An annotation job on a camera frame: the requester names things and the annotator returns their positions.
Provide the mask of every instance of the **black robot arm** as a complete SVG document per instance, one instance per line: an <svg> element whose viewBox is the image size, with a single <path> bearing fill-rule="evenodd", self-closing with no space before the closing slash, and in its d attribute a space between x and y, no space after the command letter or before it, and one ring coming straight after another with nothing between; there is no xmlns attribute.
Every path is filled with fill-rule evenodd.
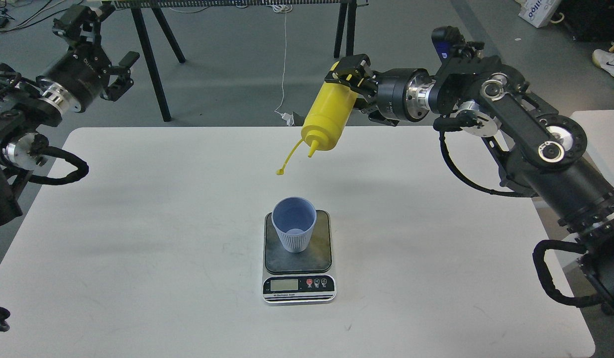
<svg viewBox="0 0 614 358"><path fill-rule="evenodd" d="M559 215L560 226L576 234L576 243L545 240L534 250L537 276L555 301L585 307L606 303L614 310L614 187L582 157L587 136L579 124L528 90L529 83L497 56L482 57L483 43L466 42L455 27L441 27L432 42L442 62L436 75L424 69L372 70L367 55L345 57L326 82L343 84L362 98L354 108L387 125L417 122L428 112L440 115L441 151L449 168L466 184L487 193L517 197L539 195ZM453 165L445 133L480 136L496 161L501 186L482 188ZM494 135L512 138L504 150ZM580 268L597 290L587 297L566 297L552 283L546 250L582 254Z"/></svg>
<svg viewBox="0 0 614 358"><path fill-rule="evenodd" d="M53 32L68 43L68 50L36 81L0 64L0 226L22 215L18 197L27 183L62 185L88 173L86 162L50 147L37 129L57 127L66 112L86 111L96 97L118 100L132 86L130 66L139 54L128 52L114 66L102 48L102 21L113 12L111 4L75 5L55 19ZM62 158L76 169L62 179L34 175L48 157Z"/></svg>

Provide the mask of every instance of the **blue plastic cup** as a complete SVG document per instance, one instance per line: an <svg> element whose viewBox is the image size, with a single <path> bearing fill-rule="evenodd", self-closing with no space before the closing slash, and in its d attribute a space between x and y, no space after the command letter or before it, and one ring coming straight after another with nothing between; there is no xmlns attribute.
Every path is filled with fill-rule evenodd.
<svg viewBox="0 0 614 358"><path fill-rule="evenodd" d="M276 204L271 222L285 250L301 252L307 249L316 225L316 209L302 197L287 197Z"/></svg>

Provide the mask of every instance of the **kitchen scale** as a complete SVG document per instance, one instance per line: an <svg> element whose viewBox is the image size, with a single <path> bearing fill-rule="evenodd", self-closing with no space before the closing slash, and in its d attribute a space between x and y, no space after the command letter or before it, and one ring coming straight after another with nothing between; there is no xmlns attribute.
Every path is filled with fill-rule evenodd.
<svg viewBox="0 0 614 358"><path fill-rule="evenodd" d="M265 217L263 299L269 304L326 303L336 295L329 214L316 210L309 246L302 252L285 250Z"/></svg>

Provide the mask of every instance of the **white table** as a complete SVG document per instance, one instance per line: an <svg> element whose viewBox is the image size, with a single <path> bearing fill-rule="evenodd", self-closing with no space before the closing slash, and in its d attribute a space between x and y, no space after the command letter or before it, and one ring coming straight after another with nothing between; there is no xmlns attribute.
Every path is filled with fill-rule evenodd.
<svg viewBox="0 0 614 358"><path fill-rule="evenodd" d="M592 355L580 311L537 281L530 254L546 235L529 199L462 184L430 127L348 127L336 149L308 159L302 147L276 176L299 133L73 132L64 149L91 173L42 188L0 267L12 312L0 358ZM475 181L498 182L478 138L448 145ZM291 195L330 214L329 304L262 300L263 220Z"/></svg>
<svg viewBox="0 0 614 358"><path fill-rule="evenodd" d="M592 161L614 185L614 110L576 111L571 118L588 136L587 152Z"/></svg>

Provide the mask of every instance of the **shoe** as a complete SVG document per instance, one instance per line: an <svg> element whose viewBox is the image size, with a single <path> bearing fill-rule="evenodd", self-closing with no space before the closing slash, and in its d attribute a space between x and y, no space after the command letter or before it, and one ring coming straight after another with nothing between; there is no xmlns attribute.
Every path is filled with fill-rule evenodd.
<svg viewBox="0 0 614 358"><path fill-rule="evenodd" d="M614 77L614 54L612 52L594 50L592 52L592 63L598 68L603 68Z"/></svg>

